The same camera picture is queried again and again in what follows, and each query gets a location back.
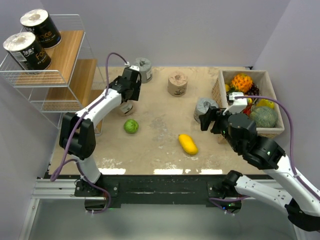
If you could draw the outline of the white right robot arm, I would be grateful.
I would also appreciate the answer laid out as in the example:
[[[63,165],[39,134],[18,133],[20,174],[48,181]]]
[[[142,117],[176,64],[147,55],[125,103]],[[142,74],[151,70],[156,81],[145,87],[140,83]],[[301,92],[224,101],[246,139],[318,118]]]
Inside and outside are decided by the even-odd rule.
[[[286,213],[296,227],[315,232],[320,230],[320,191],[292,164],[278,143],[258,135],[254,121],[243,113],[226,113],[210,107],[200,115],[200,128],[206,131],[214,123],[211,133],[221,134],[231,148],[248,164],[264,171],[282,186],[282,190],[259,183],[231,170],[215,190],[233,197],[236,194],[255,198]]]

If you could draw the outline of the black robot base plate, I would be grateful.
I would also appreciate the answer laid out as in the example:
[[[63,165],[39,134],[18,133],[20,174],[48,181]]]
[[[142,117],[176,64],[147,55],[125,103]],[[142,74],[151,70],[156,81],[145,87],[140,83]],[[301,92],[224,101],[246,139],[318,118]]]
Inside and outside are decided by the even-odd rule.
[[[112,208],[122,204],[146,205],[206,205],[218,203],[222,208],[239,209],[247,196],[237,193],[234,187],[239,173],[226,175],[101,175],[90,185],[85,180],[76,183],[74,195],[87,197],[88,210],[102,209],[104,197]]]

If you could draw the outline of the black paper towel roll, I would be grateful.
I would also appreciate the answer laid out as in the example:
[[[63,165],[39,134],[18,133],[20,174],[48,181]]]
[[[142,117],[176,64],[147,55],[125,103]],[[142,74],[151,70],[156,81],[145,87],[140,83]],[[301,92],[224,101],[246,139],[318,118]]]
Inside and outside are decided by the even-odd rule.
[[[44,9],[34,9],[20,18],[20,23],[28,32],[32,32],[44,49],[58,45],[62,36],[50,14]]]
[[[43,71],[51,65],[51,57],[32,32],[11,35],[3,48],[25,71]]]

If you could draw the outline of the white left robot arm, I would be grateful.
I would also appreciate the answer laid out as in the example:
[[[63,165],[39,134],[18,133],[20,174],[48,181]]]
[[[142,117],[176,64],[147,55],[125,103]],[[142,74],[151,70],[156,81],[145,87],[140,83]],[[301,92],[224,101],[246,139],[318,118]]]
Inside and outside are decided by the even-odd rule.
[[[126,67],[122,75],[112,81],[87,107],[63,116],[59,146],[64,149],[64,154],[57,171],[51,175],[53,178],[60,174],[67,155],[70,155],[76,161],[81,176],[87,181],[86,191],[92,196],[99,196],[103,192],[104,184],[98,180],[101,172],[94,160],[95,129],[113,109],[128,100],[139,99],[141,78],[137,66]]]

